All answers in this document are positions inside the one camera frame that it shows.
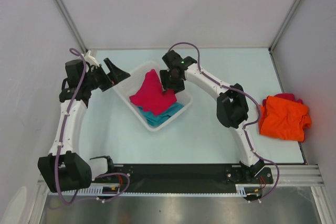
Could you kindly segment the magenta t shirt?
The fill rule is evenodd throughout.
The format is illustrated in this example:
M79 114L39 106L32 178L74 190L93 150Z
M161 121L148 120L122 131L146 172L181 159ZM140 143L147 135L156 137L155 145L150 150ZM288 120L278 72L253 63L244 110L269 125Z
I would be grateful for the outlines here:
M162 114L177 102L173 90L163 90L159 76L154 69L145 74L140 89L129 98L132 104L141 107L144 112L152 112L154 116Z

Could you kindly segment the white plastic laundry basket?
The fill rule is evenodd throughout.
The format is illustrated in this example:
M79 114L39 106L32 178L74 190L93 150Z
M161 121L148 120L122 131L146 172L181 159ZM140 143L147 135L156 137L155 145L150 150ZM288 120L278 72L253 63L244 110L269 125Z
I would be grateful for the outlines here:
M150 70L154 69L157 74L159 74L161 70L161 66L155 61L147 61L142 65L139 65L135 69L130 71L130 77L126 80L123 80L119 84L113 87L116 91L117 95L121 98L121 100L128 106L128 108L133 112L133 114L140 120L140 122L144 125L144 127L150 132L156 132L161 128L167 126L169 123L174 121L178 116L180 116L183 112L185 112L193 103L192 96L186 91L182 91L176 94L177 102L182 104L183 107L177 111L172 117L170 117L167 121L163 122L159 126L151 126L147 123L147 120L142 115L140 110L131 103L129 96L135 94L141 87L145 74Z

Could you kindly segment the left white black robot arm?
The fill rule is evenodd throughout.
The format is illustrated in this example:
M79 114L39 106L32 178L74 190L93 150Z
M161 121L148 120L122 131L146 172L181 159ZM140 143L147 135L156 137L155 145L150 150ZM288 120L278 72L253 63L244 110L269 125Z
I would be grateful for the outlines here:
M116 169L110 156L98 156L86 162L79 156L80 131L93 90L106 91L130 74L104 59L109 73L94 60L66 62L59 101L61 115L55 140L47 156L38 159L38 169L53 193L88 188L99 176L110 182Z

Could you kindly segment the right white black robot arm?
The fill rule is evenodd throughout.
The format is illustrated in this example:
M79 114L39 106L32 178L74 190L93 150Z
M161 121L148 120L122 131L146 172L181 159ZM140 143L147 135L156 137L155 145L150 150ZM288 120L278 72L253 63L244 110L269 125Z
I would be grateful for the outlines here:
M255 145L249 131L246 101L248 97L240 84L230 85L207 72L199 62L188 56L182 58L174 50L163 57L167 70L160 70L160 79L164 90L175 93L184 91L184 82L188 81L209 94L216 101L216 117L219 123L228 128L238 146L240 156L240 175L227 172L227 178L233 182L243 179L254 183L261 177L265 162L256 154Z

